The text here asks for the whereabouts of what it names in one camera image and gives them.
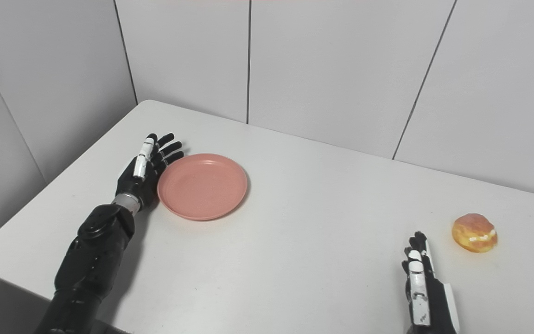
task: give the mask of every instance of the pink plate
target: pink plate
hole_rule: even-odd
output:
[[[234,210],[248,186],[244,169],[217,154],[194,154],[170,164],[158,181],[158,197],[173,213],[210,220]]]

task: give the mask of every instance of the tabletop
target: tabletop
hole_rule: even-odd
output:
[[[222,154],[248,174],[231,214],[192,222],[156,206],[136,216],[98,318],[137,334],[399,334],[409,236],[430,239],[461,332],[534,332],[534,194],[144,101],[0,229],[0,279],[43,298],[78,226],[113,199],[151,133],[186,154]],[[495,249],[451,237],[485,215]]]

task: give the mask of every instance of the white finger segment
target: white finger segment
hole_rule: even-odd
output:
[[[430,326],[430,305],[428,304],[428,289],[426,288],[426,275],[422,262],[409,262],[409,282],[411,284],[413,323],[419,326]]]
[[[135,159],[135,168],[133,169],[133,176],[144,178],[146,175],[146,165],[150,161],[150,154],[154,148],[154,139],[146,138],[144,144],[141,146],[140,154]]]

